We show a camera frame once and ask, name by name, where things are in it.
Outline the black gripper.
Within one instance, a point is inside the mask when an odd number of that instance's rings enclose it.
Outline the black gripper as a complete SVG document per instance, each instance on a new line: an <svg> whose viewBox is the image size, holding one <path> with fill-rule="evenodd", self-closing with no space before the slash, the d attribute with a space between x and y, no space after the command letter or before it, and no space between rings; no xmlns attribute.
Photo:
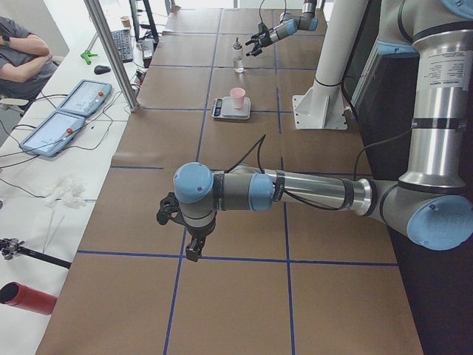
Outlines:
<svg viewBox="0 0 473 355"><path fill-rule="evenodd" d="M262 53L261 47L268 47L282 39L292 35L292 23L282 22L275 27L268 28L263 22L258 25L258 34L252 35L245 46L255 45L253 49L246 54L247 57L256 57Z"/></svg>
<svg viewBox="0 0 473 355"><path fill-rule="evenodd" d="M191 235L191 241L186 246L186 258L190 261L198 261L205 247L206 237L215 229L215 222L211 221L206 226L188 226L187 231Z"/></svg>

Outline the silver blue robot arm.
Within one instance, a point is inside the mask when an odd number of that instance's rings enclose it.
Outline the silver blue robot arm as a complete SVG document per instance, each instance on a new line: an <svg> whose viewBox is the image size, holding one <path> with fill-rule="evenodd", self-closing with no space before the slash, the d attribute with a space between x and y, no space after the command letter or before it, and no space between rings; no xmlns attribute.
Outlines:
<svg viewBox="0 0 473 355"><path fill-rule="evenodd" d="M269 47L288 36L295 34L298 30L315 31L318 26L316 18L316 0L304 0L302 14L293 16L285 10L279 18L279 23L268 28L262 20L261 10L259 10L260 22L258 23L258 32L251 36L245 46L253 44L253 49L246 53L246 56L258 56L262 53L264 47Z"/></svg>
<svg viewBox="0 0 473 355"><path fill-rule="evenodd" d="M418 57L407 169L394 180L304 175L246 166L212 171L191 162L173 178L157 222L173 221L191 235L186 257L201 258L220 211L266 211L279 201L371 217L434 251L472 235L472 203L458 174L472 76L470 1L383 1L378 53Z"/></svg>

